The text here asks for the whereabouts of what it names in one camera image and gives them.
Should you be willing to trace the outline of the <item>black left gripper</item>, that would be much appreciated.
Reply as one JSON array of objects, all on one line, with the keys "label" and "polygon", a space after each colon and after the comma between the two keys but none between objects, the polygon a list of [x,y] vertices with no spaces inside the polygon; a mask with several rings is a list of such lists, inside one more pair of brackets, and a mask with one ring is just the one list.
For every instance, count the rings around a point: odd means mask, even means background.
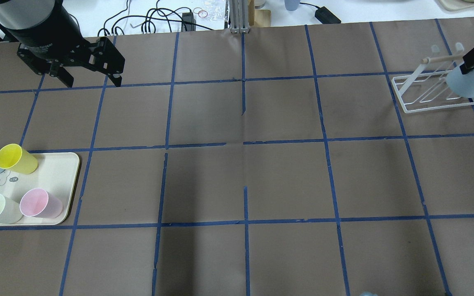
[{"label": "black left gripper", "polygon": [[56,77],[64,86],[73,87],[68,67],[83,67],[107,75],[115,87],[121,87],[125,58],[111,39],[101,36],[95,42],[81,36],[55,39],[49,36],[37,42],[19,43],[17,56],[37,75]]}]

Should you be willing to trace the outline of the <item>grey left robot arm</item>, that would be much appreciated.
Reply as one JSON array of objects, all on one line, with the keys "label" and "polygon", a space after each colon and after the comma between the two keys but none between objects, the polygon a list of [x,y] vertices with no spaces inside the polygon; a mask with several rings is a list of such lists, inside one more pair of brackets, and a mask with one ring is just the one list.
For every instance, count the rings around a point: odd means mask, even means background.
[{"label": "grey left robot arm", "polygon": [[17,56],[38,75],[71,88],[67,67],[82,67],[122,84],[124,56],[105,36],[94,43],[84,39],[61,0],[0,0],[0,29],[19,41]]}]

